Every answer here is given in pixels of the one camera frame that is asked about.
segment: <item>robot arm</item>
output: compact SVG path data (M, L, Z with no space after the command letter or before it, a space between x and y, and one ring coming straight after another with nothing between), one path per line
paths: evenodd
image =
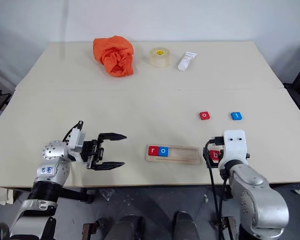
M284 198L249 166L243 130L225 131L223 141L223 158L218 168L221 177L229 180L232 195L240 204L242 231L250 239L279 239L289 221Z
M44 146L42 161L36 170L36 177L27 200L12 224L7 229L6 239L11 240L52 240L56 220L52 217L57 209L57 200L65 184L70 163L86 164L87 169L96 171L111 170L124 162L102 162L104 140L121 140L126 137L116 133L101 133L98 139L84 141L86 133L81 131L83 122L79 121L64 137Z

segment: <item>white tube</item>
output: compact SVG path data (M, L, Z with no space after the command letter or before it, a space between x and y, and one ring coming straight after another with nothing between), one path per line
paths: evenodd
M197 56L196 53L186 51L178 65L178 69L180 71L185 71L187 69L187 67L189 66L191 60L194 59L196 56Z

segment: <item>white tabletop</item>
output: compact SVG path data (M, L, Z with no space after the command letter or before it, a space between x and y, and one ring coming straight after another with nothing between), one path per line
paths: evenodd
M135 43L134 46L143 49L143 44L147 49L144 52L157 46L155 43ZM66 186L210 184L205 163L148 162L145 158L146 145L202 149L211 137L220 136L228 129L246 132L251 154L249 163L271 183L300 182L300 111L255 45L252 42L196 42L197 49L189 49L192 43L167 42L165 46L172 46L170 50L177 51L177 44L181 48L179 52L200 53L187 71L180 72L175 65L156 69L140 63L137 59L142 57L135 47L134 75L113 78L106 76L104 70L91 60L91 52L81 54L88 49L88 43L67 43L65 48L73 55L72 61L67 60L67 65L72 65L68 71L73 74L81 72L80 79L69 75L68 71L64 71L64 77L60 78L62 72L58 69L65 65L59 62L59 67L54 67L58 78L54 79L54 83L47 78L47 84L44 84L42 76L53 71L43 65L58 62L52 57L51 48L59 45L50 45L47 48L50 54L46 54L47 51L42 54L0 117L0 187L32 186L43 146L52 140L62 140L79 120L84 121L82 130L86 132L87 140L106 132L127 136L127 139L105 141L103 144L105 161L125 162L125 165L110 171L93 171L86 169L85 164L74 162ZM219 48L223 49L223 53L237 49L235 61L226 64L224 59L230 59L230 56L223 54L219 62L218 68L226 70L227 74L221 70L213 73L212 65L206 71L202 70L204 59L213 59L215 64L218 62L213 56L199 58L204 54L202 48L206 45L214 46L215 52ZM247 52L245 60L237 57ZM86 75L84 64L88 65ZM237 67L231 69L228 64ZM249 78L247 68L254 76ZM214 74L214 78L208 78L207 72L210 76ZM151 80L159 84L155 76L162 75L167 76L166 79L159 77L163 87L150 84ZM228 75L227 80L216 77L222 75ZM218 87L220 83L216 84L217 80L226 87ZM245 87L241 87L239 82L243 82ZM47 86L53 84L55 88L49 90ZM199 112L204 111L209 111L209 120L199 118ZM241 112L243 119L231 120L231 112ZM222 183L216 169L213 174L215 182Z

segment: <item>orange cloth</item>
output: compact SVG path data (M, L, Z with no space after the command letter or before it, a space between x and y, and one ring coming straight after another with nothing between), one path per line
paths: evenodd
M132 44L122 36L96 38L93 41L95 60L105 67L105 71L114 77L124 77L134 73L132 69Z

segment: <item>clear packing tape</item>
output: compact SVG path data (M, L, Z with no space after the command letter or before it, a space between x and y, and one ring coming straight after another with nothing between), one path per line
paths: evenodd
M170 64L170 51L165 47L155 47L150 51L150 64L156 68L165 68Z

